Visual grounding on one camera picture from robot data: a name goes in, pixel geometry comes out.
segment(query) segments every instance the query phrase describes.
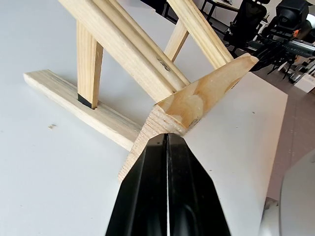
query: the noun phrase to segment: white table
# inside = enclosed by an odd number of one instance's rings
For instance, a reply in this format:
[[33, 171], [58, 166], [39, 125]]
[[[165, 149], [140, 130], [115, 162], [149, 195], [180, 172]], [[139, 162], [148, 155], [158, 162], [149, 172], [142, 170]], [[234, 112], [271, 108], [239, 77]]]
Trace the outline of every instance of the white table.
[[[131, 2], [127, 11], [164, 49], [174, 25]], [[5, 1], [0, 29], [0, 235], [103, 236], [127, 151], [22, 75], [49, 68], [76, 83], [75, 20], [56, 0]], [[190, 37], [175, 63], [190, 81], [213, 70]], [[100, 100], [138, 123], [154, 104], [107, 53]], [[200, 138], [188, 133], [234, 236], [258, 232], [285, 103], [284, 93], [249, 74], [201, 121], [207, 129], [195, 127]], [[198, 153], [201, 145], [209, 157]]]

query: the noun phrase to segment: floor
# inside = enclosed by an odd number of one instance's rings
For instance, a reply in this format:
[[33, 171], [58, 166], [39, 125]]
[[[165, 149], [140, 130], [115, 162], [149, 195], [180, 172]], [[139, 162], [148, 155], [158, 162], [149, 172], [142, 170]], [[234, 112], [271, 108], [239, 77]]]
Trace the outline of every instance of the floor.
[[270, 179], [268, 197], [278, 200], [285, 172], [315, 149], [315, 94], [294, 87], [283, 73], [270, 67], [255, 72], [260, 78], [288, 94], [282, 130]]

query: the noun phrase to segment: office chair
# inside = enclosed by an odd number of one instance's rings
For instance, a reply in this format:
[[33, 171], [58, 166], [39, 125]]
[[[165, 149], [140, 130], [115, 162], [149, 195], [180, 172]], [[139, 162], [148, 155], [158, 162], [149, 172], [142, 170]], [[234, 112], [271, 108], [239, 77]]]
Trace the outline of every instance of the office chair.
[[[268, 4], [270, 0], [259, 0], [262, 4]], [[260, 22], [266, 16], [267, 9], [253, 0], [243, 0], [240, 9], [229, 29], [225, 32], [224, 40], [234, 46], [232, 55], [237, 48], [244, 48], [246, 43], [257, 35]]]

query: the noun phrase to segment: pine wood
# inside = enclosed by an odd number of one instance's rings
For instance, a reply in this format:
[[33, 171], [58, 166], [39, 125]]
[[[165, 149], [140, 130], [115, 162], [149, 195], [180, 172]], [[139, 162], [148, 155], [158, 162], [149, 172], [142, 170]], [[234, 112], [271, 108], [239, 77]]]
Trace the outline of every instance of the pine wood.
[[164, 53], [174, 62], [179, 51], [184, 45], [189, 33], [182, 23], [181, 19], [177, 21], [176, 27], [171, 35], [171, 38], [166, 46]]
[[77, 22], [78, 94], [97, 107], [103, 47]]
[[59, 0], [156, 102], [189, 84], [114, 0]]
[[119, 179], [124, 179], [150, 138], [161, 133], [185, 135], [257, 61], [257, 58], [244, 54], [157, 103], [142, 127]]
[[192, 0], [167, 0], [214, 69], [233, 60]]
[[77, 100], [76, 86], [50, 70], [24, 74], [25, 81], [77, 116], [80, 120], [130, 151], [141, 127], [105, 104], [95, 110]]

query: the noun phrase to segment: wooden stand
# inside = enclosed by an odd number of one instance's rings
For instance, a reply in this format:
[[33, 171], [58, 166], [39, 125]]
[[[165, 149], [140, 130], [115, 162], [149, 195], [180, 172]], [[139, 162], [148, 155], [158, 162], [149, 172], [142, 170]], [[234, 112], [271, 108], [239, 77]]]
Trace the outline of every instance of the wooden stand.
[[[121, 180], [151, 137], [185, 135], [257, 62], [248, 54], [232, 60], [192, 0], [168, 0], [180, 20], [167, 55], [116, 0], [59, 1], [77, 20], [78, 88], [49, 70], [25, 80], [130, 151]], [[192, 84], [173, 63], [188, 32], [216, 69]], [[103, 49], [157, 102], [142, 128], [98, 101]]]

